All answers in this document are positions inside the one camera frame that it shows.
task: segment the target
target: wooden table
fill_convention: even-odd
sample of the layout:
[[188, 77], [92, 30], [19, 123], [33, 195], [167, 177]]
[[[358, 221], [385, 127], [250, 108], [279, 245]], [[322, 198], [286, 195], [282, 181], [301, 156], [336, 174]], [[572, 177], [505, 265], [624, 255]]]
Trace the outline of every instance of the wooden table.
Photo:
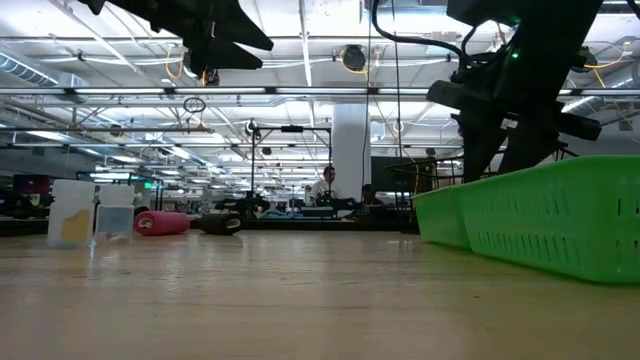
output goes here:
[[0, 242], [0, 359], [638, 359], [638, 306], [393, 233]]

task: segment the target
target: man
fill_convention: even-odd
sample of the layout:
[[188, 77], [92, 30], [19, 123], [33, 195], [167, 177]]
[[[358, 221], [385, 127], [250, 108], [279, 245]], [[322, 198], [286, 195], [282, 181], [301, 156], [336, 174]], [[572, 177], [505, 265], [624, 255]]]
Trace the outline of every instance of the man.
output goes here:
[[362, 187], [362, 206], [368, 205], [384, 205], [382, 200], [376, 197], [376, 192], [371, 187], [371, 184]]
[[309, 197], [311, 200], [310, 205], [317, 205], [318, 200], [322, 199], [325, 192], [329, 191], [329, 188], [331, 188], [331, 197], [333, 199], [341, 199], [340, 192], [338, 191], [338, 189], [336, 189], [336, 186], [334, 184], [334, 180], [336, 178], [336, 169], [334, 169], [333, 166], [327, 166], [326, 168], [324, 168], [322, 176], [324, 177], [324, 179], [318, 180], [311, 187], [311, 191], [309, 192]]

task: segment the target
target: white column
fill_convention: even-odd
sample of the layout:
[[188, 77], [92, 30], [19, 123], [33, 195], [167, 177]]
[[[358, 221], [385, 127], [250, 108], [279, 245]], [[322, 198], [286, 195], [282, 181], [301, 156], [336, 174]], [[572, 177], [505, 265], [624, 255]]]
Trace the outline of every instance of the white column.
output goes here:
[[340, 196], [360, 201], [363, 184], [371, 183], [371, 139], [365, 104], [333, 107], [332, 141], [336, 188]]

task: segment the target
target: red cylinder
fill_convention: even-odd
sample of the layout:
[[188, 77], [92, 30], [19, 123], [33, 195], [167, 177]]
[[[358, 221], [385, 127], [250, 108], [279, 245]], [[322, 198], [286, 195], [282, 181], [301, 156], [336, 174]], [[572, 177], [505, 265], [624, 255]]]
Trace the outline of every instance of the red cylinder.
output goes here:
[[191, 220], [186, 214], [145, 211], [136, 216], [134, 227], [143, 236], [182, 234], [189, 230]]

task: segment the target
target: green basket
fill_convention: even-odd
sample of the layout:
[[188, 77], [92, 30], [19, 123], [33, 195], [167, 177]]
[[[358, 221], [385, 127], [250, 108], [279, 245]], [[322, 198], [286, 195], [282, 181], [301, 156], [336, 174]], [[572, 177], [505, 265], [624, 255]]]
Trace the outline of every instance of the green basket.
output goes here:
[[474, 252], [607, 283], [640, 283], [640, 157], [557, 162], [456, 189]]
[[413, 198], [422, 239], [470, 249], [467, 231], [456, 202], [455, 187], [447, 187]]

